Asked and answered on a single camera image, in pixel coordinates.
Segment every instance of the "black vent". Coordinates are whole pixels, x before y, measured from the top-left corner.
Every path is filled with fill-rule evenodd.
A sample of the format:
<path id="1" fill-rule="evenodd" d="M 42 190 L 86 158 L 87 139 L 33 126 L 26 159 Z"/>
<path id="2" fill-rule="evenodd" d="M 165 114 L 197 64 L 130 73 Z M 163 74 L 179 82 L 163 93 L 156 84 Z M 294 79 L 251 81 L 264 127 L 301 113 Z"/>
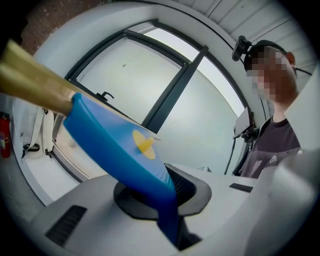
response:
<path id="1" fill-rule="evenodd" d="M 196 194 L 196 186 L 173 170 L 167 170 L 175 187 L 177 205 L 180 206 Z"/>
<path id="2" fill-rule="evenodd" d="M 81 206 L 72 206 L 47 232 L 46 237 L 63 247 L 86 210 Z"/>

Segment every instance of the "black rubber seal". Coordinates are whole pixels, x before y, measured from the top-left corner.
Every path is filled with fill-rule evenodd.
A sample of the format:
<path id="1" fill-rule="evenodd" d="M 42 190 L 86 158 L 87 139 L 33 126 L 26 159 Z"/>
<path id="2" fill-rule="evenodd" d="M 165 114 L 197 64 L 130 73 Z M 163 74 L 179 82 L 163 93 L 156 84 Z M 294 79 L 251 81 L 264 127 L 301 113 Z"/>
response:
<path id="1" fill-rule="evenodd" d="M 209 202 L 211 188 L 203 180 L 189 175 L 171 164 L 165 164 L 177 194 L 179 216 L 200 213 Z M 158 220 L 156 209 L 144 203 L 144 196 L 118 182 L 113 190 L 116 204 L 129 216 L 140 220 Z"/>

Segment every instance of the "brick wall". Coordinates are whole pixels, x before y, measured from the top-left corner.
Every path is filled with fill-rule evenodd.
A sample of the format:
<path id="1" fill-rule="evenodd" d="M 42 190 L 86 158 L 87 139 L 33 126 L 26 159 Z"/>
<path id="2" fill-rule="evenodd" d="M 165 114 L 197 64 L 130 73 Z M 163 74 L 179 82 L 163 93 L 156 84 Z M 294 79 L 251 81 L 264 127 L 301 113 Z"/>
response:
<path id="1" fill-rule="evenodd" d="M 55 30 L 73 17 L 111 0 L 43 0 L 26 17 L 21 46 L 34 55 Z"/>

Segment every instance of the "ear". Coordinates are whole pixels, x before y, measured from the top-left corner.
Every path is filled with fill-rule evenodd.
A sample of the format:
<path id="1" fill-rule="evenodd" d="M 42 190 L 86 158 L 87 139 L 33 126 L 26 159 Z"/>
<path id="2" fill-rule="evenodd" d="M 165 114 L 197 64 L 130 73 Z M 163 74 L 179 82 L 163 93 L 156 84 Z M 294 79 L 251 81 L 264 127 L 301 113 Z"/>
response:
<path id="1" fill-rule="evenodd" d="M 296 60 L 295 60 L 295 56 L 292 54 L 292 52 L 287 52 L 287 54 L 285 55 L 286 58 L 288 59 L 289 63 L 291 64 L 291 66 L 296 65 Z"/>

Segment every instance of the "young man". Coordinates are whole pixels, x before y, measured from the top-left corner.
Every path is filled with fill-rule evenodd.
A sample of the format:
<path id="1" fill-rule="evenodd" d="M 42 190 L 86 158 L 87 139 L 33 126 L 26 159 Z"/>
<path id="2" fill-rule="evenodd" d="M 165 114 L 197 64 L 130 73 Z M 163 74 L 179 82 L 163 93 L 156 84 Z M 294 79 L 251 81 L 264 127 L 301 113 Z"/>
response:
<path id="1" fill-rule="evenodd" d="M 264 168 L 278 165 L 300 149 L 285 117 L 298 96 L 295 63 L 291 52 L 267 40 L 252 46 L 244 59 L 244 69 L 259 94 L 273 102 L 274 115 L 260 127 L 258 139 L 240 170 L 242 177 L 258 178 Z"/>

